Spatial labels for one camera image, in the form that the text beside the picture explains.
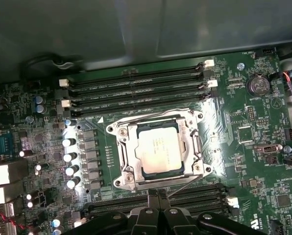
metal socket frame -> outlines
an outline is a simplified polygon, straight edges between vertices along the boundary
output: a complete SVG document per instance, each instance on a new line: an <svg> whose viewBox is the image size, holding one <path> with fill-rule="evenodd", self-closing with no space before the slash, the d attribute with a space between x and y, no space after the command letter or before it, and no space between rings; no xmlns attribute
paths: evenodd
<svg viewBox="0 0 292 235"><path fill-rule="evenodd" d="M141 161L135 155L138 147L137 129L140 124L172 120L178 124L181 140L185 144L182 154L182 175L164 179L146 180L142 175ZM190 109L173 109L162 113L122 118L106 127L107 133L116 136L121 165L121 176L113 181L117 188L137 191L148 188L186 184L194 178L212 173L213 168L203 162L197 124L203 113Z"/></svg>

cpu socket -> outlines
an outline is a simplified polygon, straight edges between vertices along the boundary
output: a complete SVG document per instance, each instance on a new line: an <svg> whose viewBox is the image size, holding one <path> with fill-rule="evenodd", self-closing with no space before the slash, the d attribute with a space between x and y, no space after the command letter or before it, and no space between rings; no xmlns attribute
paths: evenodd
<svg viewBox="0 0 292 235"><path fill-rule="evenodd" d="M212 172L204 164L197 124L203 113L173 109L122 118L106 130L117 138L121 176L117 188L131 191L185 184Z"/></svg>

motherboard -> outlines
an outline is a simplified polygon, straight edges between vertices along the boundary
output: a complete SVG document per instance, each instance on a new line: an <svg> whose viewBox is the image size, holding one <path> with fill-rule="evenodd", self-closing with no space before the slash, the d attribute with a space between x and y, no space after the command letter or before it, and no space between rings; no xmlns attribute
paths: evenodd
<svg viewBox="0 0 292 235"><path fill-rule="evenodd" d="M59 235L191 181L172 206L292 235L292 127L275 50L0 84L0 188L19 189L0 213L21 225L2 222L1 235Z"/></svg>

chip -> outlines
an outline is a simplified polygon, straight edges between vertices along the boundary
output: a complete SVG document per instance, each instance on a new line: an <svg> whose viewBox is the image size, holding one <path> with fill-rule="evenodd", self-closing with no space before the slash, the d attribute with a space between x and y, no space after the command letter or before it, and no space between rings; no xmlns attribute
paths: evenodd
<svg viewBox="0 0 292 235"><path fill-rule="evenodd" d="M239 144L253 142L253 132L251 126L238 128Z"/></svg>
<svg viewBox="0 0 292 235"><path fill-rule="evenodd" d="M66 205L70 205L72 203L72 198L71 197L64 197L64 198L62 198L62 202Z"/></svg>
<svg viewBox="0 0 292 235"><path fill-rule="evenodd" d="M50 185L50 180L49 179L43 179L43 184L44 185Z"/></svg>
<svg viewBox="0 0 292 235"><path fill-rule="evenodd" d="M277 201L279 207L288 207L291 204L290 198L286 194L277 196Z"/></svg>
<svg viewBox="0 0 292 235"><path fill-rule="evenodd" d="M146 174L178 170L182 167L177 130L174 127L142 131L136 156Z"/></svg>
<svg viewBox="0 0 292 235"><path fill-rule="evenodd" d="M60 152L54 152L53 153L53 159L55 159L56 161L61 160L61 153Z"/></svg>
<svg viewBox="0 0 292 235"><path fill-rule="evenodd" d="M256 180L250 180L249 181L249 186L251 186L252 188L257 187L257 181Z"/></svg>

electrolytic capacitor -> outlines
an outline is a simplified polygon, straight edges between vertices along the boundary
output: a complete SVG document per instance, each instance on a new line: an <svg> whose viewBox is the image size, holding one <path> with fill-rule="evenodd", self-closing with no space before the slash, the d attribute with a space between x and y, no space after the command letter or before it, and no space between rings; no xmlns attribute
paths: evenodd
<svg viewBox="0 0 292 235"><path fill-rule="evenodd" d="M63 226L57 227L55 230L53 230L52 235L61 235L64 232Z"/></svg>
<svg viewBox="0 0 292 235"><path fill-rule="evenodd" d="M29 156L32 156L32 155L34 155L32 150L22 150L22 151L19 152L19 156L20 157L29 157Z"/></svg>
<svg viewBox="0 0 292 235"><path fill-rule="evenodd" d="M80 181L81 179L79 177L73 177L67 182L67 187L73 189Z"/></svg>
<svg viewBox="0 0 292 235"><path fill-rule="evenodd" d="M49 167L48 163L43 163L43 164L37 164L35 166L35 170L41 171L42 169L47 169Z"/></svg>
<svg viewBox="0 0 292 235"><path fill-rule="evenodd" d="M37 235L39 232L42 231L42 228L40 226L37 226L28 233L28 235Z"/></svg>
<svg viewBox="0 0 292 235"><path fill-rule="evenodd" d="M35 104L45 104L46 100L42 98L40 95L36 96L34 98Z"/></svg>
<svg viewBox="0 0 292 235"><path fill-rule="evenodd" d="M38 191L34 191L29 193L28 195L26 195L26 199L28 201L35 199L36 197L38 197Z"/></svg>
<svg viewBox="0 0 292 235"><path fill-rule="evenodd" d="M292 152L291 146L288 146L288 145L284 146L283 152L285 152L285 153L291 153Z"/></svg>
<svg viewBox="0 0 292 235"><path fill-rule="evenodd" d="M42 104L39 104L39 105L36 106L35 110L39 114L45 114L47 112L47 107L45 107Z"/></svg>
<svg viewBox="0 0 292 235"><path fill-rule="evenodd" d="M8 109L8 106L5 104L0 104L0 111L6 111Z"/></svg>
<svg viewBox="0 0 292 235"><path fill-rule="evenodd" d="M65 124L66 126L75 126L75 125L76 125L76 120L66 119L66 120L64 121L64 124Z"/></svg>
<svg viewBox="0 0 292 235"><path fill-rule="evenodd" d="M63 160L66 163L69 163L70 161L74 160L75 158L77 158L77 153L67 153L63 156Z"/></svg>
<svg viewBox="0 0 292 235"><path fill-rule="evenodd" d="M28 123L28 124L32 124L34 122L34 118L32 116L27 116L25 118L25 121Z"/></svg>
<svg viewBox="0 0 292 235"><path fill-rule="evenodd" d="M51 224L54 228L58 228L60 225L63 224L63 218L58 215L53 219Z"/></svg>
<svg viewBox="0 0 292 235"><path fill-rule="evenodd" d="M71 165L66 169L66 175L73 176L79 170L78 165Z"/></svg>
<svg viewBox="0 0 292 235"><path fill-rule="evenodd" d="M31 201L29 201L28 203L27 203L27 207L28 208L33 208L33 207L35 207L35 206L38 206L40 203L39 203L39 198L35 198L35 199L33 199L33 200L31 200Z"/></svg>
<svg viewBox="0 0 292 235"><path fill-rule="evenodd" d="M69 146L74 145L74 144L76 144L76 139L65 139L62 141L62 145L64 147L69 147Z"/></svg>

